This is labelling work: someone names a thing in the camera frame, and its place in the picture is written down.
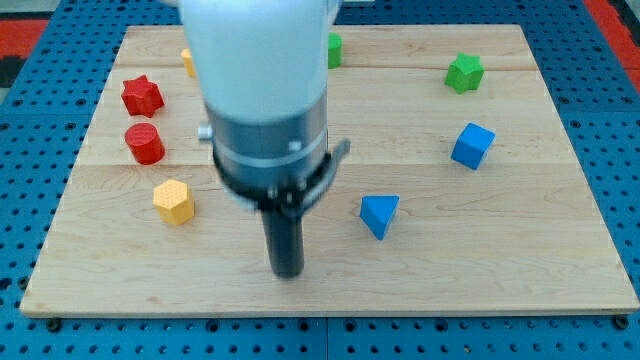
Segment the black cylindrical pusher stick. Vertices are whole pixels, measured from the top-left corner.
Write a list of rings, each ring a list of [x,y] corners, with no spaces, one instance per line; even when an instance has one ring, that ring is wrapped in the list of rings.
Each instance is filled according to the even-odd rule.
[[[263,211],[261,217],[272,272],[283,279],[299,276],[304,269],[301,218],[280,211]]]

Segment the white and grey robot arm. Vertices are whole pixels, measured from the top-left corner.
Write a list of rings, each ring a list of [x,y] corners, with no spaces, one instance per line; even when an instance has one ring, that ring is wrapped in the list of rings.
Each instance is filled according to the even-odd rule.
[[[329,28],[337,1],[178,4],[225,188],[258,210],[273,273],[304,268],[302,217],[328,190],[349,140],[328,147]]]

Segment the yellow block behind arm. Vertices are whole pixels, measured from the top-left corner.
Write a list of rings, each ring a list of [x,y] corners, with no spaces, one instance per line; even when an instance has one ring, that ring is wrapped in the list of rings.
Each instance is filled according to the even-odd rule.
[[[192,59],[192,54],[189,48],[185,48],[181,51],[180,56],[182,58],[183,61],[183,65],[185,68],[185,71],[187,73],[187,75],[189,77],[195,78],[196,77],[196,71],[195,71],[195,67],[194,67],[194,63],[193,63],[193,59]]]

